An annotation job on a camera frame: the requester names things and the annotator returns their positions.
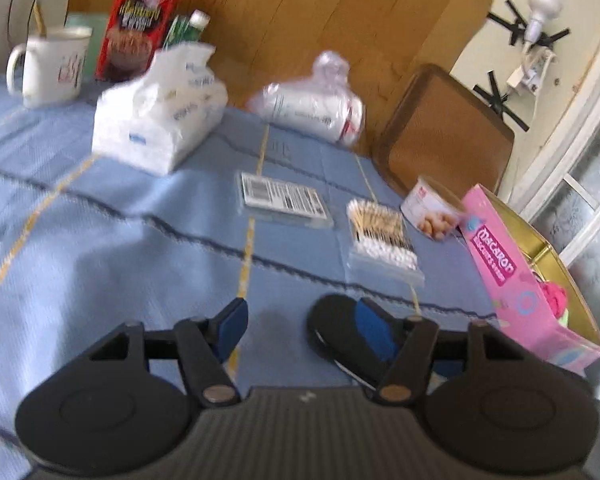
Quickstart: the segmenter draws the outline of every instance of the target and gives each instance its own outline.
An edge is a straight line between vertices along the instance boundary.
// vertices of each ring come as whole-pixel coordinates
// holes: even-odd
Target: white package
[[[215,50],[204,43],[158,50],[143,76],[104,91],[93,152],[159,176],[171,172],[222,119],[226,88],[206,67]]]
[[[365,123],[365,106],[349,88],[349,63],[326,50],[311,77],[265,86],[249,102],[264,121],[352,146]]]

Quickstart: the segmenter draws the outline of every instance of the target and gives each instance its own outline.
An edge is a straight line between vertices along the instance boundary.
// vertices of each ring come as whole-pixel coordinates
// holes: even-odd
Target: bottle cap
[[[189,25],[191,25],[191,27],[203,29],[209,24],[210,20],[211,18],[204,12],[195,10],[189,19]]]

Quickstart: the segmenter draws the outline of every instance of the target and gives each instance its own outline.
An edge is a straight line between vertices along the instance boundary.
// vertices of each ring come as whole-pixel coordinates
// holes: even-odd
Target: chair backrest
[[[414,74],[372,157],[403,196],[426,174],[463,197],[475,184],[497,191],[513,140],[487,105],[439,66],[426,64]]]

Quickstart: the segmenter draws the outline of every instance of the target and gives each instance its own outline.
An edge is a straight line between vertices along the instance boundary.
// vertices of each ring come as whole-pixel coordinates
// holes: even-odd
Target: pink box
[[[515,217],[517,222],[523,222],[489,191],[475,186],[462,199],[467,216],[461,225],[461,231],[493,300],[500,329],[539,358],[583,374],[584,368],[600,357],[600,345],[558,323],[536,277],[492,202],[501,211],[506,211],[508,216]],[[524,227],[537,240],[547,243],[531,226],[525,224]],[[575,305],[576,301],[572,305],[570,301],[570,320],[571,308],[576,310],[575,307],[583,306],[588,315],[584,321],[593,325],[589,327],[593,333],[599,333],[576,285],[555,251],[551,249],[551,252],[553,254],[548,254],[545,258],[555,257],[564,271],[563,281],[567,279],[568,285],[575,288],[577,296],[582,300],[582,305]]]

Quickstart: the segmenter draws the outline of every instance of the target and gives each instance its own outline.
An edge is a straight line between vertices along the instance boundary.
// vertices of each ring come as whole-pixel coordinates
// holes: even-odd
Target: mug handle
[[[16,88],[15,70],[18,59],[27,51],[26,43],[21,43],[11,51],[9,61],[7,62],[7,90],[11,95],[22,95],[22,91]]]

